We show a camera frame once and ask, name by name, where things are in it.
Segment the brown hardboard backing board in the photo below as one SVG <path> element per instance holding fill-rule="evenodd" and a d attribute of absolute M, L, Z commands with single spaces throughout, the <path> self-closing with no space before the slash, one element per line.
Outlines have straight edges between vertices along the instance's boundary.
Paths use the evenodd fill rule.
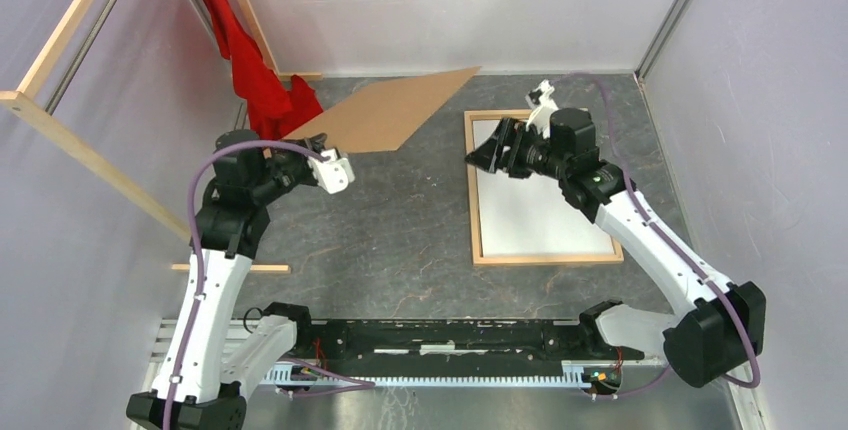
<path fill-rule="evenodd" d="M 325 134 L 325 145 L 347 153 L 398 150 L 480 68 L 381 80 L 357 90 L 285 136 Z"/>

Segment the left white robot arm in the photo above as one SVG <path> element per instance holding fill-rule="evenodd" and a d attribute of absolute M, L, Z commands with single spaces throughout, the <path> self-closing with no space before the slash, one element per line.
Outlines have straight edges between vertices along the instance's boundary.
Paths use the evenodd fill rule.
<path fill-rule="evenodd" d="M 142 429 L 240 429 L 247 401 L 285 353 L 306 355 L 313 329 L 270 310 L 223 356 L 237 296 L 267 229 L 269 205 L 299 185 L 329 194 L 355 179 L 325 135 L 262 140 L 251 130 L 221 135 L 187 195 L 191 255 L 175 334 L 149 390 L 130 396 L 127 417 Z"/>

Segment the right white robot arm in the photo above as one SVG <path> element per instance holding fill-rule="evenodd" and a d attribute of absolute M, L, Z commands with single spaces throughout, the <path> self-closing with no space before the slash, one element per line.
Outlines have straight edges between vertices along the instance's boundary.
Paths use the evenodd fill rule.
<path fill-rule="evenodd" d="M 752 281 L 733 282 L 664 223 L 627 169 L 601 157 L 587 111 L 555 110 L 544 129 L 505 117 L 464 161 L 489 174 L 556 181 L 564 200 L 616 240 L 669 302 L 669 314 L 615 300 L 585 311 L 577 332 L 585 355 L 602 358 L 624 347 L 661 356 L 667 371 L 694 388 L 718 378 L 746 389 L 761 384 L 764 292 Z"/>

